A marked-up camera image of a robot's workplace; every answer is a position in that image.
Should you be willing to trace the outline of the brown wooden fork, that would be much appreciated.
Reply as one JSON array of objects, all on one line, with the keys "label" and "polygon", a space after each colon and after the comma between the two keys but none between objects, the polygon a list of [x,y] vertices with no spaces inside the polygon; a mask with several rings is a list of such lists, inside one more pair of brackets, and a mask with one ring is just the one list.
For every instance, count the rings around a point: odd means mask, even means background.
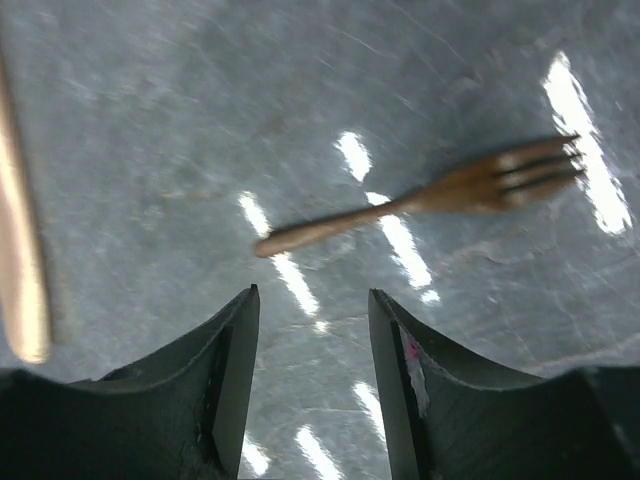
[{"label": "brown wooden fork", "polygon": [[585,173],[573,165],[581,154],[565,150],[579,139],[556,135],[484,155],[379,205],[274,230],[254,244],[253,253],[269,258],[291,252],[387,215],[498,214],[542,201]]}]

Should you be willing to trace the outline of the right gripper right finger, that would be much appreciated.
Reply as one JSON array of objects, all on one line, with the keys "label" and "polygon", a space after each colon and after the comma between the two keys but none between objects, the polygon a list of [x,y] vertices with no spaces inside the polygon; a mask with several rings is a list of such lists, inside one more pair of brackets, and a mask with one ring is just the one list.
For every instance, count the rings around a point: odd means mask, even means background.
[{"label": "right gripper right finger", "polygon": [[635,479],[639,370],[541,378],[489,360],[369,293],[369,332],[396,479]]}]

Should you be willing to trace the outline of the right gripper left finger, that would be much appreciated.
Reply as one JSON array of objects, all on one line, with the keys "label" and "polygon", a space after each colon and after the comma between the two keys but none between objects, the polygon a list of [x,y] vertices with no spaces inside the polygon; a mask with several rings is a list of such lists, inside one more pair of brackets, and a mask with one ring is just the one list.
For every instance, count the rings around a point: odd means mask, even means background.
[{"label": "right gripper left finger", "polygon": [[98,380],[1,373],[5,479],[234,479],[257,350],[260,297]]}]

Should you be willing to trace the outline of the peach satin napkin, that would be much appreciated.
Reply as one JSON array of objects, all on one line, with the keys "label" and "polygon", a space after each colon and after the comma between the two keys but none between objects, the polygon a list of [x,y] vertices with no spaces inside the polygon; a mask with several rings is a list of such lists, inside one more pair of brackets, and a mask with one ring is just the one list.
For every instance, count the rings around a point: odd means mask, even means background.
[{"label": "peach satin napkin", "polygon": [[49,295],[5,68],[1,69],[1,313],[13,353],[26,363],[45,362],[52,344]]}]

